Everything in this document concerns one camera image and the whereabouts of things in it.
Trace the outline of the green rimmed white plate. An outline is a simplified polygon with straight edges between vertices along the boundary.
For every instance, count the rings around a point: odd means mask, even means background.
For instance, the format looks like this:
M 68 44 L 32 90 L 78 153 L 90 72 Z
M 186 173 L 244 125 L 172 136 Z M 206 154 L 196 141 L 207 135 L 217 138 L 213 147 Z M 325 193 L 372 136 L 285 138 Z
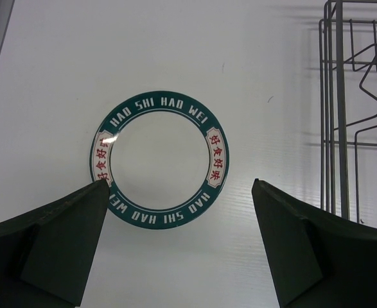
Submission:
M 109 210 L 135 227 L 166 230 L 192 222 L 220 195 L 229 147 L 213 112 L 178 92 L 128 98 L 99 125 L 91 144 L 93 180 L 109 186 Z

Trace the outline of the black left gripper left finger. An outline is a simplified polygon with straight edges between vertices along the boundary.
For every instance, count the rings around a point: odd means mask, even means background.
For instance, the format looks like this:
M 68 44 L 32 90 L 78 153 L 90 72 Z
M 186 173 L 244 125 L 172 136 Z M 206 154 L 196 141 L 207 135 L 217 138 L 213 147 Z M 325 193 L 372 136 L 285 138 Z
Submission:
M 0 223 L 0 307 L 78 307 L 109 205 L 98 180 Z

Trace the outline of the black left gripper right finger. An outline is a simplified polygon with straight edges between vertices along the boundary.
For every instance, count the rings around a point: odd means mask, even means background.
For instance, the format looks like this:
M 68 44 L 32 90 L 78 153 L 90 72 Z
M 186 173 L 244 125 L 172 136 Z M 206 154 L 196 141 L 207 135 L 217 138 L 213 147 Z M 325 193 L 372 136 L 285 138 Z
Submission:
M 252 198 L 280 307 L 377 307 L 377 228 L 260 179 Z

